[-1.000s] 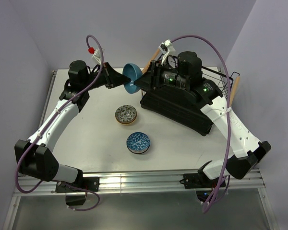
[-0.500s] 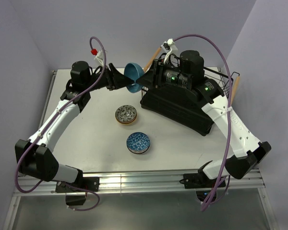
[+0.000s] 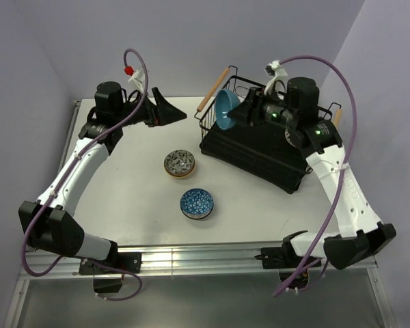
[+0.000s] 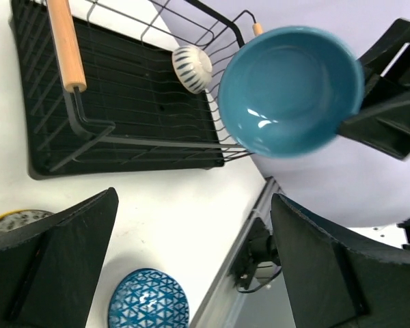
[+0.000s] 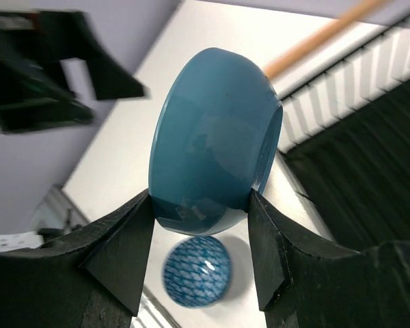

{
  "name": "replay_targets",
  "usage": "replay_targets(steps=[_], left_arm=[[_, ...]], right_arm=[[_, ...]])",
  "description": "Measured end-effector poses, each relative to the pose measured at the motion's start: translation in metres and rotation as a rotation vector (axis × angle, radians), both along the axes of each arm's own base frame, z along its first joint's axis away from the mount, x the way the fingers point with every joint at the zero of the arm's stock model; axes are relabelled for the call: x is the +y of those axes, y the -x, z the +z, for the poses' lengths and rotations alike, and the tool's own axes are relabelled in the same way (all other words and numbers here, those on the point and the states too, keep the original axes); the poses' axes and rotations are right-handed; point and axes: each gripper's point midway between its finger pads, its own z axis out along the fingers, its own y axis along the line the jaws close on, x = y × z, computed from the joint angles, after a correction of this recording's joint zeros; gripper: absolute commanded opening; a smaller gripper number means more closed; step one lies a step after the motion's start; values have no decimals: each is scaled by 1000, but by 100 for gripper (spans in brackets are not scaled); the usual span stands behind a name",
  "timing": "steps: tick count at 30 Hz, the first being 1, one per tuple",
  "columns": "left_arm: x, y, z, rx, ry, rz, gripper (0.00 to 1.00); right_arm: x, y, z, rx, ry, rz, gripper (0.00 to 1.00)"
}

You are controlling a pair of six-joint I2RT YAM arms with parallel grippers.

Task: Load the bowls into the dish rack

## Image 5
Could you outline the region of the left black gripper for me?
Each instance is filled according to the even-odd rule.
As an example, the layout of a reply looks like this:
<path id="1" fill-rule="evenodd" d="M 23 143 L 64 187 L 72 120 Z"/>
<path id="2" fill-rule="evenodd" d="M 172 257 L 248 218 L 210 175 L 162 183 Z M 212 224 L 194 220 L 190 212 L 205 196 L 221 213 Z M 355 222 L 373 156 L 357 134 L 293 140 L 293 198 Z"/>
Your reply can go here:
<path id="1" fill-rule="evenodd" d="M 35 61 L 17 51 L 0 16 L 0 131 L 31 133 L 67 126 L 85 126 L 94 112 L 56 84 Z M 40 41 L 47 48 L 47 62 L 60 64 L 80 59 L 98 100 L 140 98 L 145 87 L 117 63 L 101 43 L 82 11 L 41 11 L 37 16 Z"/>

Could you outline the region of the plain blue bowl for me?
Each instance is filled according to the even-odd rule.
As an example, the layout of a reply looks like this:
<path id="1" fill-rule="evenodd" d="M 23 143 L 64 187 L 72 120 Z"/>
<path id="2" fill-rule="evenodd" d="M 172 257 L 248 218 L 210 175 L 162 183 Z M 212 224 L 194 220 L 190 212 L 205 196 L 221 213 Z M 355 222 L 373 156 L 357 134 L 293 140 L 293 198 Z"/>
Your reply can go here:
<path id="1" fill-rule="evenodd" d="M 150 153 L 149 194 L 167 230 L 222 232 L 246 218 L 266 186 L 283 107 L 263 71 L 242 55 L 208 48 L 177 76 Z"/>

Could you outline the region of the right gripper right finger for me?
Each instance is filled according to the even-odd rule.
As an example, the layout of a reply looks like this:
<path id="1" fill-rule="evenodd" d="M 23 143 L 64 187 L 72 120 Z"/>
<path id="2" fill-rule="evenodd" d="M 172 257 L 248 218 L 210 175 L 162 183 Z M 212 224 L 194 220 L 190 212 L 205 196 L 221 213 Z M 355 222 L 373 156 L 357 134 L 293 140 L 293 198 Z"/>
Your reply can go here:
<path id="1" fill-rule="evenodd" d="M 355 251 L 252 191 L 249 244 L 268 327 L 410 327 L 410 241 Z"/>

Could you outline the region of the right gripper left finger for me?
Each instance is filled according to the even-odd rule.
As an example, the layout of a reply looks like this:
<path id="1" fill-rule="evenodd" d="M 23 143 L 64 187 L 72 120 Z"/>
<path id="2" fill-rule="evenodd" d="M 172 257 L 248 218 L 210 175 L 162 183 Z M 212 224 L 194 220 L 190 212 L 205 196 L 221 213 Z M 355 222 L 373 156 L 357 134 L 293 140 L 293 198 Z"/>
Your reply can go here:
<path id="1" fill-rule="evenodd" d="M 154 214 L 147 191 L 43 246 L 0 253 L 0 327 L 129 327 Z"/>

